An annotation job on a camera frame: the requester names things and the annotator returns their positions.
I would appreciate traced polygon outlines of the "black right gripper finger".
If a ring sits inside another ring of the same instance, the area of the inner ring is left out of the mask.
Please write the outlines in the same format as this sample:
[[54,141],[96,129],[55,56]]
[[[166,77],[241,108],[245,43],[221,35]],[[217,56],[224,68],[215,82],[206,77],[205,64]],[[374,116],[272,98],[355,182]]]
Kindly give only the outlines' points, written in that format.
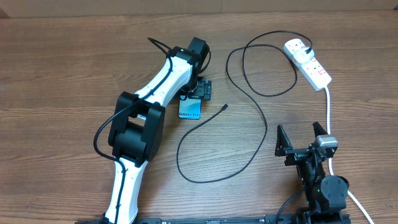
[[280,124],[277,126],[277,142],[275,145],[275,156],[281,157],[286,156],[293,149],[287,134],[284,131],[283,126]]
[[328,134],[327,131],[325,131],[325,130],[323,129],[323,127],[320,125],[319,122],[317,122],[317,121],[314,122],[314,123],[312,124],[312,126],[313,126],[313,130],[314,130],[315,137],[322,136],[322,135],[327,135],[327,134]]

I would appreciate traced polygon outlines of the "blue Samsung Galaxy smartphone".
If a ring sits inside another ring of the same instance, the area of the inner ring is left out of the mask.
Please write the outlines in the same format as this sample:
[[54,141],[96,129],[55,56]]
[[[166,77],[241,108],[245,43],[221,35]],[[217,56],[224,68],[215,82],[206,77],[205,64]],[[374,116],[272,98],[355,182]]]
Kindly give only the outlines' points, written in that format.
[[180,119],[200,119],[201,100],[190,99],[179,101],[178,117]]

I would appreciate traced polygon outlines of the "white power strip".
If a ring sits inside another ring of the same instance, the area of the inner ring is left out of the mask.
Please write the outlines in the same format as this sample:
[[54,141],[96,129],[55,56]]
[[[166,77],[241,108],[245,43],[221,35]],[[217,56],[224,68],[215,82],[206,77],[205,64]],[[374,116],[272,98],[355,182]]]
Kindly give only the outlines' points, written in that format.
[[300,39],[292,39],[284,44],[284,50],[295,66],[301,71],[314,90],[320,91],[331,82],[331,76],[329,76],[315,56],[303,64],[296,62],[293,54],[304,47],[307,46]]

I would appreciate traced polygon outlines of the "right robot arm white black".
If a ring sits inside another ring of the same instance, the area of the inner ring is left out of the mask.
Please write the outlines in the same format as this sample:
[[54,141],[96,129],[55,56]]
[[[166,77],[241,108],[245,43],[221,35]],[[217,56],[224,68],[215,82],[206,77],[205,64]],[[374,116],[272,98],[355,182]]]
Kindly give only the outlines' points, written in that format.
[[[291,196],[280,207],[275,222],[285,223],[350,223],[349,215],[342,214],[346,208],[349,182],[338,175],[326,175],[322,162],[331,159],[338,141],[328,134],[318,122],[313,123],[315,140],[307,148],[295,149],[283,126],[277,127],[275,155],[285,157],[286,166],[295,166],[302,181],[302,190]],[[296,214],[282,218],[280,214],[292,200],[305,194],[307,206],[298,208]]]

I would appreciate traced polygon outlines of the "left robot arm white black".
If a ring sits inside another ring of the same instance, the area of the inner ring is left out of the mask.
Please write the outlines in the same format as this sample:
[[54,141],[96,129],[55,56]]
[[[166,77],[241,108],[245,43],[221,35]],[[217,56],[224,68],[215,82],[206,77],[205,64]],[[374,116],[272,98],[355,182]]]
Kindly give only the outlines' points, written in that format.
[[158,74],[135,93],[122,92],[110,127],[109,157],[115,163],[111,201],[100,223],[133,223],[138,214],[138,197],[145,169],[161,145],[165,109],[178,100],[181,119],[200,119],[201,104],[211,98],[211,82],[201,75],[211,58],[205,40],[193,38],[186,48],[170,48],[151,42],[166,56]]

